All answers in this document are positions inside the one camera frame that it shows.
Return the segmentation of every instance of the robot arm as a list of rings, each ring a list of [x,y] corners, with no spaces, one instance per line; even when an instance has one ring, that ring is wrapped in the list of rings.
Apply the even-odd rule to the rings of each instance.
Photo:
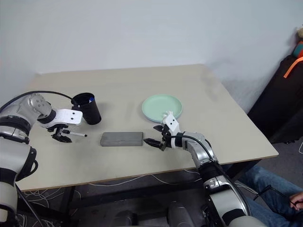
[[[210,143],[200,133],[181,132],[179,123],[172,112],[164,116],[163,124],[154,129],[162,133],[162,141],[144,139],[153,146],[164,150],[166,147],[182,147],[189,151],[201,176],[206,191],[206,217],[216,227],[265,227],[250,216],[250,209],[244,196],[231,182],[218,164]]]
[[[14,219],[17,212],[15,181],[38,168],[36,150],[29,145],[28,137],[34,123],[39,121],[48,131],[56,130],[52,135],[55,140],[71,142],[62,133],[67,131],[67,124],[80,124],[81,118],[80,111],[53,109],[37,93],[18,99],[0,112],[0,223]]]

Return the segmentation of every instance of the gray block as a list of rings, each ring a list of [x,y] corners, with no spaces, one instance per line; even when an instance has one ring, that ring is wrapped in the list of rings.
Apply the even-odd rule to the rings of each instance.
[[[104,132],[100,144],[103,147],[142,146],[143,132]]]

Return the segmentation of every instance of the green plate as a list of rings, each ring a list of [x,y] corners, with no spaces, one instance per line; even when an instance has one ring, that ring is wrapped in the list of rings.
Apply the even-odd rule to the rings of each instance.
[[[174,96],[159,94],[147,98],[142,104],[142,111],[149,120],[161,123],[167,111],[172,111],[177,119],[181,115],[182,104]]]

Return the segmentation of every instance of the orange strap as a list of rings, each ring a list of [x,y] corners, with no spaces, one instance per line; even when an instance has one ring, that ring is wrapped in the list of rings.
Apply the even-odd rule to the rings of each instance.
[[[283,76],[284,78],[287,78],[289,73],[293,70],[294,66],[298,64],[299,62],[303,61],[303,57],[298,58],[297,60],[294,61],[294,63],[289,67],[285,75]]]

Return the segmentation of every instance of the white wall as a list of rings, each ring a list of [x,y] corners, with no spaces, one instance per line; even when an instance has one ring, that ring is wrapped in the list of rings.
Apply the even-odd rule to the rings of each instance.
[[[205,63],[247,112],[303,23],[301,0],[0,1],[0,104],[36,72]]]

